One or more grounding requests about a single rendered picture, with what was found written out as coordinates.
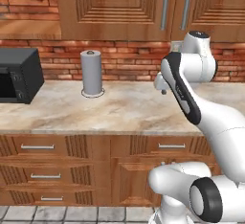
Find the pale wall socket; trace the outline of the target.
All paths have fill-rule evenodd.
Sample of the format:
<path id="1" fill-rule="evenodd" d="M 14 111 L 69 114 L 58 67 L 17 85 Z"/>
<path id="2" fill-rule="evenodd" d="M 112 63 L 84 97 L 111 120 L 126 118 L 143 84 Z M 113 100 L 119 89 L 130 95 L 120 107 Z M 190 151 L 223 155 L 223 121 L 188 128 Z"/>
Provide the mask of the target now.
<path id="1" fill-rule="evenodd" d="M 183 48 L 183 42 L 178 40 L 178 41 L 171 41 L 170 42 L 170 50 L 172 52 L 182 52 L 182 48 Z"/>

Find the wide wooden upper cupboard door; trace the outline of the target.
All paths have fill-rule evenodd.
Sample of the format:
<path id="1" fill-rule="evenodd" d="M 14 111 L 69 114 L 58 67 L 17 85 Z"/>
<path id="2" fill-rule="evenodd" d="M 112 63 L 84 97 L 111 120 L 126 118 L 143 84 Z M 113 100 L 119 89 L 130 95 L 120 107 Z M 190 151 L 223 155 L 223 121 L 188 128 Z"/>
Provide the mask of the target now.
<path id="1" fill-rule="evenodd" d="M 175 0 L 57 0 L 61 35 L 67 40 L 169 41 Z"/>

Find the wooden drawer front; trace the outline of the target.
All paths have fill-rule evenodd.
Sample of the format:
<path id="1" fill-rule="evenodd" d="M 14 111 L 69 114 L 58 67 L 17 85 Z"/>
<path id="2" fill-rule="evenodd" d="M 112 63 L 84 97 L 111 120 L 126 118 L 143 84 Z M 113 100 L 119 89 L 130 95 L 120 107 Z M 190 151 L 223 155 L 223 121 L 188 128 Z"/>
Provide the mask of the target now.
<path id="1" fill-rule="evenodd" d="M 22 149 L 25 146 L 51 146 L 55 149 Z M 107 137 L 85 135 L 0 135 L 0 156 L 17 154 L 54 154 L 84 160 L 106 161 L 110 158 Z"/>
<path id="2" fill-rule="evenodd" d="M 63 201 L 41 201 L 40 197 L 61 197 Z M 0 190 L 0 205 L 10 206 L 109 206 L 110 196 L 95 190 L 74 191 L 26 191 L 26 190 Z"/>
<path id="3" fill-rule="evenodd" d="M 31 174 L 56 175 L 60 179 L 32 179 Z M 110 173 L 107 163 L 81 164 L 71 166 L 18 166 L 0 165 L 0 184 L 3 186 L 31 182 L 57 182 L 60 184 L 76 184 L 106 188 L 110 186 Z"/>
<path id="4" fill-rule="evenodd" d="M 158 144 L 185 144 L 186 148 L 159 148 Z M 120 135 L 111 137 L 112 157 L 150 154 L 212 156 L 212 150 L 207 140 L 202 136 Z"/>

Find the narrow wooden upper cupboard door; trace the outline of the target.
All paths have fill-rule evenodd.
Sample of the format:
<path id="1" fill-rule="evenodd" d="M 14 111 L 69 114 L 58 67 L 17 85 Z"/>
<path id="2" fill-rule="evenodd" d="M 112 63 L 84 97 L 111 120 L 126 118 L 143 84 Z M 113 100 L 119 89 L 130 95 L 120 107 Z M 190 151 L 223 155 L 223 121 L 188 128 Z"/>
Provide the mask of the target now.
<path id="1" fill-rule="evenodd" d="M 212 42 L 245 42 L 245 0 L 190 0 L 188 22 L 180 30 L 185 0 L 175 1 L 172 40 L 189 31 L 205 32 Z"/>

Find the wooden wall shelf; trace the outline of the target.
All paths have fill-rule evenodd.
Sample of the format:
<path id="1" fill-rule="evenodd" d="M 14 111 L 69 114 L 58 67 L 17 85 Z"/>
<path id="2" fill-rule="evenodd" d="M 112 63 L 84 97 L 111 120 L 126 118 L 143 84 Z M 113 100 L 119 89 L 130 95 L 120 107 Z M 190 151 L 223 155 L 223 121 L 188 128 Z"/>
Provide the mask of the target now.
<path id="1" fill-rule="evenodd" d="M 0 20 L 0 39 L 61 39 L 58 21 Z"/>

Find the black microwave oven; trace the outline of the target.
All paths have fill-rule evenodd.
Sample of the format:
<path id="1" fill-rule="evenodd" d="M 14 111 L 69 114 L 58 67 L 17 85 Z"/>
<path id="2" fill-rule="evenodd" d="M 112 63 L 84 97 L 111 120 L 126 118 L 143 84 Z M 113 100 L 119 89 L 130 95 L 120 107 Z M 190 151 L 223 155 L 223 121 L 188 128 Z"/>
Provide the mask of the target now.
<path id="1" fill-rule="evenodd" d="M 30 104 L 43 83 L 36 48 L 0 48 L 0 103 Z"/>

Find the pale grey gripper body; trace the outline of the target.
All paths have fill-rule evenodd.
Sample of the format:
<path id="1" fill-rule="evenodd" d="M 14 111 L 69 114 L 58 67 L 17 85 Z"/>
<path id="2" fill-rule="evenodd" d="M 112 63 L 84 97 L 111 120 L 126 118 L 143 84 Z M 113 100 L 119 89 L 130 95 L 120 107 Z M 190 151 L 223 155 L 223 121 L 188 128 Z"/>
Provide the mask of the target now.
<path id="1" fill-rule="evenodd" d="M 164 80 L 161 72 L 159 72 L 156 78 L 154 79 L 154 87 L 156 90 L 159 90 L 161 93 L 162 93 L 162 90 L 167 91 L 169 89 L 169 86 L 167 82 Z"/>

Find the grey paper towel roll holder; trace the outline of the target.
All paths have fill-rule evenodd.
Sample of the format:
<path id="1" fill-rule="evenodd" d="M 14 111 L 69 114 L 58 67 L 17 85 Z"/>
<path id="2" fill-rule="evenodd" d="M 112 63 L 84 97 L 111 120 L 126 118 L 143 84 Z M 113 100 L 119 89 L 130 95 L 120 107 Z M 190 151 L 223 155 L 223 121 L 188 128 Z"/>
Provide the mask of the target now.
<path id="1" fill-rule="evenodd" d="M 97 98 L 104 94 L 102 88 L 100 51 L 86 50 L 80 53 L 82 91 L 86 98 Z"/>

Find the wooden lower cupboard door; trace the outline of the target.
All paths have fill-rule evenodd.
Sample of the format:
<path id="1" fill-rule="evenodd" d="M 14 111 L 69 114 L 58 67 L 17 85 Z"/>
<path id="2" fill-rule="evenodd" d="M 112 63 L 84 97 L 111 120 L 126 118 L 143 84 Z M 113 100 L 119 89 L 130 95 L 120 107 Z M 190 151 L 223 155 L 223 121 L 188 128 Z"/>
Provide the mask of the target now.
<path id="1" fill-rule="evenodd" d="M 148 173 L 161 165 L 204 162 L 212 175 L 221 173 L 220 166 L 211 156 L 146 156 L 146 157 L 112 157 L 111 158 L 111 187 L 107 192 L 109 207 L 159 207 L 161 196 L 153 192 L 147 183 Z"/>

